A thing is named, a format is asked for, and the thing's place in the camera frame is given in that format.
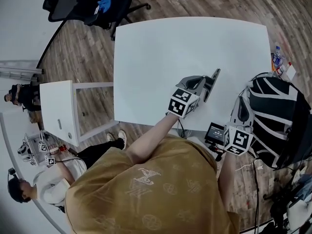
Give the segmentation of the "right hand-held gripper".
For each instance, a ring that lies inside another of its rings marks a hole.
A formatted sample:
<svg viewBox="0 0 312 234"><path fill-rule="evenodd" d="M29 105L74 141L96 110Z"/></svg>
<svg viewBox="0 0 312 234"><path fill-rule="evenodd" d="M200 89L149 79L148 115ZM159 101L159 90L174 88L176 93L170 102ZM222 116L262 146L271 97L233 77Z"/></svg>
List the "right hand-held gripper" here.
<svg viewBox="0 0 312 234"><path fill-rule="evenodd" d="M231 112L231 125L225 125L224 151L236 156L246 153L253 139L254 112L244 97L238 97Z"/></svg>

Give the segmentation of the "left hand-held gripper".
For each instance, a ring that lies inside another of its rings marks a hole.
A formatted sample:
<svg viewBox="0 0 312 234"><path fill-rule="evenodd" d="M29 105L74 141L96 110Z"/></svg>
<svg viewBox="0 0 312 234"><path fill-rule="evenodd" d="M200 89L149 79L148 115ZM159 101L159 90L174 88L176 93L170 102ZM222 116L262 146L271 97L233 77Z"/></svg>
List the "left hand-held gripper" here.
<svg viewBox="0 0 312 234"><path fill-rule="evenodd" d="M168 112L185 118L199 106L200 95L206 83L205 76L189 76L183 78L172 94Z"/></svg>

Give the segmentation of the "silver metal binder clip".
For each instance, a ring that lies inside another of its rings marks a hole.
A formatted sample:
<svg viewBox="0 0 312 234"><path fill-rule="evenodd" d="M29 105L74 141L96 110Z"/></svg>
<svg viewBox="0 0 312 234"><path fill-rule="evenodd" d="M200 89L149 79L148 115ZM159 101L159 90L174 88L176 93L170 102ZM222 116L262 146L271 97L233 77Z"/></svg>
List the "silver metal binder clip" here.
<svg viewBox="0 0 312 234"><path fill-rule="evenodd" d="M211 77L209 76L203 76L203 80L204 80L204 85L203 85L203 92L204 92L204 95L203 95L203 102L206 103L209 96L210 96L210 93L216 83L216 80L220 74L220 71L221 69L216 69L216 71L213 73L213 75Z"/></svg>

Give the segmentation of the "person's right forearm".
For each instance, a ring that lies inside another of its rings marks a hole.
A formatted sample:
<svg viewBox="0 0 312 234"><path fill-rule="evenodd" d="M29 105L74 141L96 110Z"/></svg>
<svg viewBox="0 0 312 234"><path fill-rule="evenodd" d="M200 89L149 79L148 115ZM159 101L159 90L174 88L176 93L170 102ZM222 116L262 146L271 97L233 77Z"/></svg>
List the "person's right forearm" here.
<svg viewBox="0 0 312 234"><path fill-rule="evenodd" d="M230 211L230 202L233 197L235 171L236 156L226 153L218 178L218 189L223 206L227 212Z"/></svg>

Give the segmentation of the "person's left forearm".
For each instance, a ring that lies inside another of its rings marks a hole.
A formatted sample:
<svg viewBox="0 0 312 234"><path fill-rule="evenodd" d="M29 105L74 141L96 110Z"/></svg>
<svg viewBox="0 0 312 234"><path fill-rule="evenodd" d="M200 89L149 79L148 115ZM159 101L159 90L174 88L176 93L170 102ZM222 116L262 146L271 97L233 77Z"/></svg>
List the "person's left forearm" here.
<svg viewBox="0 0 312 234"><path fill-rule="evenodd" d="M133 164L144 163L178 120L178 116L168 113L149 131L134 141L126 150L126 155L131 162Z"/></svg>

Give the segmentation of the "black white striped backpack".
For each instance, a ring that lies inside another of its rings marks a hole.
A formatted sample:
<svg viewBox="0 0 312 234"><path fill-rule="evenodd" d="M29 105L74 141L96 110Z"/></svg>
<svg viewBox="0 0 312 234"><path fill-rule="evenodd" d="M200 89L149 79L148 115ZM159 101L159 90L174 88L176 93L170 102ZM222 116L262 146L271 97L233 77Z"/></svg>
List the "black white striped backpack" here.
<svg viewBox="0 0 312 234"><path fill-rule="evenodd" d="M247 85L254 114L251 148L270 168L312 157L312 107L290 81L260 73Z"/></svg>

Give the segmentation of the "bottle with orange cap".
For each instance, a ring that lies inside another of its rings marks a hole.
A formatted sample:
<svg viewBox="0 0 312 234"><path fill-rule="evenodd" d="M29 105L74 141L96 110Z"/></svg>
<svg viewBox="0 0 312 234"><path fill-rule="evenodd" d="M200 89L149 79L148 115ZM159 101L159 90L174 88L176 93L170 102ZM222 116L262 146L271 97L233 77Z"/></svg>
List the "bottle with orange cap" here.
<svg viewBox="0 0 312 234"><path fill-rule="evenodd" d="M281 76L283 73L287 72L290 66L292 65L291 62L288 62L287 65L280 65L279 67L276 68L276 73Z"/></svg>

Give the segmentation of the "small white box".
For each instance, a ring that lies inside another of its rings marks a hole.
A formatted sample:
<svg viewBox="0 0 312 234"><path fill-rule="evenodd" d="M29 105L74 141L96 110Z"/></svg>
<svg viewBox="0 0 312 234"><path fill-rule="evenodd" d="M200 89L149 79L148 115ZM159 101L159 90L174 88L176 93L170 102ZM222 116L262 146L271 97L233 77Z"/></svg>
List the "small white box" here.
<svg viewBox="0 0 312 234"><path fill-rule="evenodd" d="M286 71L286 76L288 78L289 81L292 81L294 76L296 75L296 70L294 69L294 67L291 65L288 70Z"/></svg>

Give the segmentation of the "clear water bottle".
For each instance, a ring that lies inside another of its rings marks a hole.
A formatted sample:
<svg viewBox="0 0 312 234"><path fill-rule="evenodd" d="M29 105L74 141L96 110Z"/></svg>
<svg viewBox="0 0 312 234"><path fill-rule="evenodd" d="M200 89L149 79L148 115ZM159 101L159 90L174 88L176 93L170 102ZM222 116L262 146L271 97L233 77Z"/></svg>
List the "clear water bottle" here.
<svg viewBox="0 0 312 234"><path fill-rule="evenodd" d="M271 58L275 68L278 68L283 64L283 58L279 46L275 47L275 51L271 53Z"/></svg>

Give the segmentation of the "blue cloth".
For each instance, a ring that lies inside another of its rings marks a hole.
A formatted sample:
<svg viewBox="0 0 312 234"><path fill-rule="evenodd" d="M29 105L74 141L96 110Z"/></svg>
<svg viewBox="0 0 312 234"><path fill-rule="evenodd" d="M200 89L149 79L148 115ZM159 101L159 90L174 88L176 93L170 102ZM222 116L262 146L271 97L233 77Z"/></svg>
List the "blue cloth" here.
<svg viewBox="0 0 312 234"><path fill-rule="evenodd" d="M112 4L112 0L99 0L98 2L98 10L102 13L106 13Z"/></svg>

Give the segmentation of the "person's mustard patterned shirt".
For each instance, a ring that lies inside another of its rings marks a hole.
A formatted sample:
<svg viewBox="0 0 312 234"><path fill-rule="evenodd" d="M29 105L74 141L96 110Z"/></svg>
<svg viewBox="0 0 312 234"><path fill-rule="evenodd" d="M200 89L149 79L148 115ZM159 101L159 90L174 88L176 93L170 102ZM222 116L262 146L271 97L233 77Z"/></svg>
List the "person's mustard patterned shirt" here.
<svg viewBox="0 0 312 234"><path fill-rule="evenodd" d="M213 156L191 141L167 136L151 157L133 164L109 149L67 190L73 234L239 234L228 212Z"/></svg>

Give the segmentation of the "black jacket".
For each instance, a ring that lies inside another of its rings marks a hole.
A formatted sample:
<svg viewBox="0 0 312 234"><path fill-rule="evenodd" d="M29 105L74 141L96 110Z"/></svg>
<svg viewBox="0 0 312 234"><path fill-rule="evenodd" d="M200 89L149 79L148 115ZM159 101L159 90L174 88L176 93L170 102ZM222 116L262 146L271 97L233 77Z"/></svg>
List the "black jacket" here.
<svg viewBox="0 0 312 234"><path fill-rule="evenodd" d="M108 30L111 28L111 23L107 22L105 17L109 10L106 13L99 11L98 1L99 0L77 0L78 3L74 11L82 17L82 21L85 25L99 26L104 30Z"/></svg>

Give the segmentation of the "small white side table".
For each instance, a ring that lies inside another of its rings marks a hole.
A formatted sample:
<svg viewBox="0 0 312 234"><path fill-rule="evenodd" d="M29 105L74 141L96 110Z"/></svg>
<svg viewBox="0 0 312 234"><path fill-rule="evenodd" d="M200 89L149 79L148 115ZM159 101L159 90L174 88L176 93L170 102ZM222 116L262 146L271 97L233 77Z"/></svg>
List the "small white side table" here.
<svg viewBox="0 0 312 234"><path fill-rule="evenodd" d="M40 88L40 106L44 129L76 147L113 126L116 120L80 133L77 107L77 90L112 87L113 82L73 83L71 80L43 83Z"/></svg>

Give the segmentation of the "black mesh office chair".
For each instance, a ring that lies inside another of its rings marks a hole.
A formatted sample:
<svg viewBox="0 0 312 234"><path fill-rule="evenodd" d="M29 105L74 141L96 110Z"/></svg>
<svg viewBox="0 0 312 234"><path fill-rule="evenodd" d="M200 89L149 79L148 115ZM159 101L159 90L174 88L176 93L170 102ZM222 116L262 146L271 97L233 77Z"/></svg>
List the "black mesh office chair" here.
<svg viewBox="0 0 312 234"><path fill-rule="evenodd" d="M49 12L48 20L50 22L68 21L68 20L80 20L82 17L74 11L77 5L77 0L44 0L43 9ZM115 40L116 28L120 25L123 19L129 23L132 21L128 18L128 14L134 12L140 8L145 7L150 10L151 6L148 3L143 3L134 7L131 7L132 0L112 0L112 6L107 12L107 22L111 23L111 40Z"/></svg>

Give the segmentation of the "aluminium rail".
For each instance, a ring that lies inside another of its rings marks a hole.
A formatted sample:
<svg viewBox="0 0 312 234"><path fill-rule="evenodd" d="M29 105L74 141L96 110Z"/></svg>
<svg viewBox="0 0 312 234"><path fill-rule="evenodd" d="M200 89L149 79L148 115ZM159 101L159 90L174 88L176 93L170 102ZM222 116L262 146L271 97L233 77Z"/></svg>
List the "aluminium rail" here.
<svg viewBox="0 0 312 234"><path fill-rule="evenodd" d="M38 60L0 60L0 78L20 81L37 81L45 73L37 68Z"/></svg>

